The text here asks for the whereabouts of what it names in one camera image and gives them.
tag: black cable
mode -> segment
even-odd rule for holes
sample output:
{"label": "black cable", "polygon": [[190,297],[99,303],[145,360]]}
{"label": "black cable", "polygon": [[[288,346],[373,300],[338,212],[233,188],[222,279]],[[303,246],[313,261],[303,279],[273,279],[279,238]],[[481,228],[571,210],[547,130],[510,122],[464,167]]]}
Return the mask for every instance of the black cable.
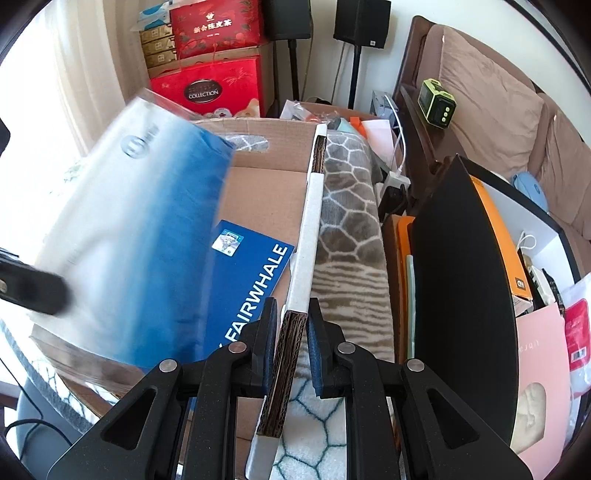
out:
{"label": "black cable", "polygon": [[[33,407],[35,408],[35,410],[37,410],[39,412],[39,416],[41,417],[41,419],[43,420],[43,412],[41,411],[41,409],[39,407],[37,407],[37,404],[35,402],[33,402],[32,398],[29,396],[29,394],[25,391],[24,387],[21,385],[21,383],[17,380],[17,378],[14,376],[14,374],[12,373],[12,371],[8,368],[8,365],[6,363],[4,363],[4,360],[2,360],[0,358],[0,362],[2,362],[2,365],[4,365],[4,368],[8,371],[8,373],[10,374],[11,377],[13,377],[14,381],[17,383],[18,388],[21,389],[21,392],[23,395],[25,395],[25,398],[31,403],[31,405],[33,405]],[[37,428],[39,427],[39,425],[35,425],[31,430],[29,430],[27,432],[27,434],[25,435],[25,439],[22,443],[22,450],[21,450],[21,454],[19,455],[18,459],[20,461],[22,461],[22,459],[25,456],[25,452],[27,451],[27,443],[29,441],[30,436],[33,434],[33,432],[35,430],[37,430]]]}
{"label": "black cable", "polygon": [[8,427],[6,427],[4,429],[4,436],[6,436],[8,434],[8,432],[10,432],[10,430],[13,429],[14,427],[18,427],[19,425],[29,425],[29,424],[43,425],[43,426],[49,427],[51,430],[54,430],[55,432],[59,433],[61,438],[63,438],[66,441],[68,446],[71,447],[73,445],[73,443],[68,439],[68,437],[66,437],[66,434],[64,432],[62,432],[59,428],[57,428],[54,424],[49,423],[48,421],[39,420],[39,419],[25,419],[25,420],[13,421]]}
{"label": "black cable", "polygon": [[35,408],[35,410],[38,411],[39,416],[41,417],[40,419],[23,419],[23,420],[17,420],[13,423],[11,423],[8,427],[6,427],[6,429],[4,430],[4,436],[6,437],[7,433],[14,427],[17,427],[19,425],[28,425],[28,424],[35,424],[35,426],[29,430],[27,432],[27,435],[25,435],[25,439],[22,443],[22,451],[21,451],[21,455],[19,457],[19,460],[22,461],[23,457],[25,456],[25,452],[27,451],[27,442],[29,440],[29,437],[32,435],[32,433],[39,427],[39,425],[45,425],[46,427],[51,428],[52,430],[55,430],[57,433],[59,433],[62,438],[68,443],[69,446],[72,446],[72,443],[70,440],[68,440],[68,437],[66,437],[66,435],[59,429],[57,428],[55,425],[49,423],[48,421],[45,421],[43,419],[43,412],[41,411],[41,409],[37,406],[37,404],[35,402],[33,402],[33,399],[29,396],[29,394],[25,391],[24,387],[21,385],[21,383],[17,380],[17,378],[15,377],[15,375],[12,373],[12,371],[8,368],[8,365],[6,363],[4,363],[4,360],[2,360],[2,358],[0,358],[0,362],[2,363],[2,365],[4,365],[4,368],[8,371],[8,373],[10,374],[10,376],[14,379],[14,381],[17,383],[18,388],[21,389],[22,394],[25,396],[25,398],[29,401],[29,403],[31,405],[33,405],[33,407]]}
{"label": "black cable", "polygon": [[8,368],[8,366],[4,363],[4,360],[2,360],[0,358],[0,362],[2,362],[2,365],[4,365],[4,368],[6,370],[8,370],[8,373],[10,374],[10,376],[13,377],[14,381],[18,385],[18,388],[20,388],[22,394],[25,395],[25,398],[31,403],[31,405],[33,405],[33,407],[35,408],[35,410],[37,410],[39,412],[39,415],[41,416],[41,419],[43,419],[43,412],[41,411],[41,409],[39,407],[37,407],[36,403],[33,402],[33,400],[31,399],[31,397],[29,397],[29,394],[27,392],[25,392],[25,389],[22,387],[22,385],[20,384],[20,382],[17,380],[17,378],[14,376],[14,374],[10,371],[10,369]]}

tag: barcode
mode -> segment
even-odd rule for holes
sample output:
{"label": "barcode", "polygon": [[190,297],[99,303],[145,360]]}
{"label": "barcode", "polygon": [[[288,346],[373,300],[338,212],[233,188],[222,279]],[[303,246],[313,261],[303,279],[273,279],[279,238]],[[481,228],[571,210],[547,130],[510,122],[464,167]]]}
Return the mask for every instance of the barcode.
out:
{"label": "barcode", "polygon": [[570,362],[576,362],[577,360],[581,360],[587,356],[587,347],[581,348],[581,350],[577,350],[570,354]]}

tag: white patterned blanket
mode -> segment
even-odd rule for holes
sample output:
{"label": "white patterned blanket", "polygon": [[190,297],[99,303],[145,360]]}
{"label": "white patterned blanket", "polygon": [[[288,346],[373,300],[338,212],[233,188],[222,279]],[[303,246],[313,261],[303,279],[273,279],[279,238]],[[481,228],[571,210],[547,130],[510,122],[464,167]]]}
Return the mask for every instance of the white patterned blanket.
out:
{"label": "white patterned blanket", "polygon": [[[371,182],[368,146],[329,131],[324,197],[312,296],[345,338],[394,361],[394,334],[384,245]],[[345,402],[316,397],[302,339],[272,480],[346,478]]]}

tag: black speaker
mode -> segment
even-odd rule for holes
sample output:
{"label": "black speaker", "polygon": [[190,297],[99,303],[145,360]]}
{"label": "black speaker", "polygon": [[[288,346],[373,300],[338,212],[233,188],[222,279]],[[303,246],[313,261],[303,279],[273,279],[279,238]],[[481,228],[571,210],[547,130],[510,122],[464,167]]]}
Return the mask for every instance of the black speaker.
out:
{"label": "black speaker", "polygon": [[389,0],[337,0],[334,38],[383,48],[390,23]]}
{"label": "black speaker", "polygon": [[299,40],[312,35],[309,0],[262,0],[265,35],[271,41]]}

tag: orange folder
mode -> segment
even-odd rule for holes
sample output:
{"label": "orange folder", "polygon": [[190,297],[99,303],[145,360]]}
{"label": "orange folder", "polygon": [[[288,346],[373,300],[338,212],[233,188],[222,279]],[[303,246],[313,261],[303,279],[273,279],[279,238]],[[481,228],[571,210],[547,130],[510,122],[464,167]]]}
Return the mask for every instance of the orange folder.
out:
{"label": "orange folder", "polygon": [[505,269],[507,270],[507,278],[513,295],[513,306],[515,307],[515,315],[520,315],[525,312],[532,305],[532,294],[530,286],[527,282],[526,273],[519,260],[517,249],[513,244],[513,240],[509,234],[509,230],[505,226],[505,222],[496,208],[491,196],[486,191],[484,185],[475,177],[472,178],[472,183],[480,196],[480,200],[484,205],[488,219],[491,222],[492,229],[496,236],[496,241],[501,249]]}

